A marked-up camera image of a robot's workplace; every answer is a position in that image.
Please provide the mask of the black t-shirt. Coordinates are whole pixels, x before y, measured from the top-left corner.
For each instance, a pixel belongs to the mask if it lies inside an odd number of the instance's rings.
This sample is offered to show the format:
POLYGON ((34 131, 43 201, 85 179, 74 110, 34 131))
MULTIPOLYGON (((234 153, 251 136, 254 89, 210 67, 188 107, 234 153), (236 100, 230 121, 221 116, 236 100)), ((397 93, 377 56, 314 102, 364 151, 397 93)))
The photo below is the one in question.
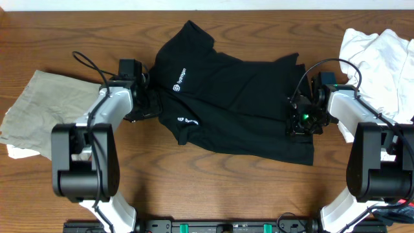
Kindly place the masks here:
POLYGON ((188 21, 159 50, 149 72, 162 104, 159 122, 180 145, 310 166, 313 138, 286 133, 290 97, 311 94, 297 59, 234 58, 217 52, 214 39, 188 21))

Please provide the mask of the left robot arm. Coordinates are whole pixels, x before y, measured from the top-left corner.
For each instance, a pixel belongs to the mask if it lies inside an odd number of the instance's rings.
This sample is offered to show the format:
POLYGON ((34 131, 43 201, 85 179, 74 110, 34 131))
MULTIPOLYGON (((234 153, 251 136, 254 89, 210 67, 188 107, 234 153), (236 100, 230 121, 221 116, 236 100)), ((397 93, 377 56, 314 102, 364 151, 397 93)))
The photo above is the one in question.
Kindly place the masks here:
POLYGON ((119 192, 120 166, 114 133, 121 121, 157 116, 158 94, 149 90, 150 76, 134 59, 121 59, 118 74, 101 86, 98 98, 70 124, 51 133, 54 193, 92 212, 95 222, 68 222, 64 232, 144 232, 136 210, 119 192))

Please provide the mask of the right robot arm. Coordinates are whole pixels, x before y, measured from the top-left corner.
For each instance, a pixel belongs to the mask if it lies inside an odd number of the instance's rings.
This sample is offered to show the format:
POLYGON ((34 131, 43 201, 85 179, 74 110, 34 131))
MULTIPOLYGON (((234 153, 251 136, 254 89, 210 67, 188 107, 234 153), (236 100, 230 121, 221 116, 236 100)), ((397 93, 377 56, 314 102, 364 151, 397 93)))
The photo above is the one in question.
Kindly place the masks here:
POLYGON ((304 232, 385 232, 365 220, 374 212, 400 210, 413 202, 413 125, 399 124, 370 106, 357 87, 336 83, 333 75, 312 79, 312 96, 295 90, 289 101, 287 134, 321 134, 330 122, 353 136, 347 186, 304 232))

